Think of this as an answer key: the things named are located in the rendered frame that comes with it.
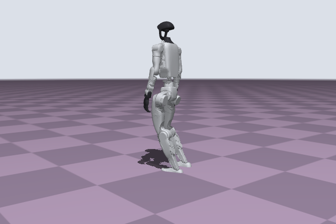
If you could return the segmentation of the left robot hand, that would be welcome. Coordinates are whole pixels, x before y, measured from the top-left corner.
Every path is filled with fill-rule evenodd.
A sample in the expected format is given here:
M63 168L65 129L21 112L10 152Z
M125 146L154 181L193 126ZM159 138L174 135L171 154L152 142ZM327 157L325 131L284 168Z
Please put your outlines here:
M148 94L146 95L144 95L145 96L145 98L144 98L144 109L147 111L147 112L151 112L151 111L149 111L148 110L148 105L149 105L149 98L151 98L151 94L152 94L152 92L151 91L149 91L148 92Z

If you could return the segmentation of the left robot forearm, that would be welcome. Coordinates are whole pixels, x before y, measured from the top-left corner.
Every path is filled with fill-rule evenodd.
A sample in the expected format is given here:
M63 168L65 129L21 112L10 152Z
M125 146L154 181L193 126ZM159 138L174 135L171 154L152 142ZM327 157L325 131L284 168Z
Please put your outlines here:
M145 94L147 95L149 91L152 92L153 94L153 89L154 89L154 86L155 86L155 82L157 80L157 77L154 76L154 68L151 67L150 68L150 74L149 74L149 80L148 80L148 84L146 86L146 90L145 90ZM151 94L151 95L152 95Z

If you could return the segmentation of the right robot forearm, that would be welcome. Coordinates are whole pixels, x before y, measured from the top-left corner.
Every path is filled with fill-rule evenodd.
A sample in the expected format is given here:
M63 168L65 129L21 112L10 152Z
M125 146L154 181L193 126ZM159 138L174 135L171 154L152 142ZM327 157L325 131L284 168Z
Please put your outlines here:
M178 89L178 87L179 87L179 83L180 83L180 79L181 79L181 74L178 75L178 77L173 77L173 78L174 78L174 79L173 79L174 87L177 87L177 89Z

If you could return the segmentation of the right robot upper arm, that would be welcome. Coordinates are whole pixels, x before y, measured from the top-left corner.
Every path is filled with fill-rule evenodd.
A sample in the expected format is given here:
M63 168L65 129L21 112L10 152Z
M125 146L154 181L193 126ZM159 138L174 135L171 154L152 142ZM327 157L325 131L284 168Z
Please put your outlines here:
M179 48L179 71L178 71L178 75L180 75L182 73L182 62L181 62L181 53L182 53L182 51L181 51L180 47L178 47L178 48Z

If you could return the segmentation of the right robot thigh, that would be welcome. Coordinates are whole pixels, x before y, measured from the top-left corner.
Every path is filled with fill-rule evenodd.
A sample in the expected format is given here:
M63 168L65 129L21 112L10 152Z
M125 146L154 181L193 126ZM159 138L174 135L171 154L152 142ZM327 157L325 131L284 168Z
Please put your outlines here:
M178 105L180 100L181 97L177 94L177 98L175 101L167 102L167 104L163 106L165 110L164 128L171 132L171 137L175 135L175 129L171 126L171 122L175 113L174 105Z

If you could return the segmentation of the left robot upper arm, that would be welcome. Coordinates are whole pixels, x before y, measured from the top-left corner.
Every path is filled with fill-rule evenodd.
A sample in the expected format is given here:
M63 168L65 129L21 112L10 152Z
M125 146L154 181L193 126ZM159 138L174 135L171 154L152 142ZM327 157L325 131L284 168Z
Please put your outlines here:
M161 61L161 53L163 52L164 44L156 44L152 46L152 62L154 68L154 75L160 74L160 61Z

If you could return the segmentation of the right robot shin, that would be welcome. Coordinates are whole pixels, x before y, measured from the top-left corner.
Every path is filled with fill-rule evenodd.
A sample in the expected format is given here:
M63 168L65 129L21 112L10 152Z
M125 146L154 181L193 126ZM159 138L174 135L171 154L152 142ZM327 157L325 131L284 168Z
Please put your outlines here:
M186 159L186 157L184 155L184 152L182 150L182 144L181 144L179 136L176 133L176 130L175 130L175 135L173 137L171 137L170 140L173 141L176 155L178 156L178 158L180 159L181 162L183 161L182 163L185 162L185 164L186 164L187 159Z

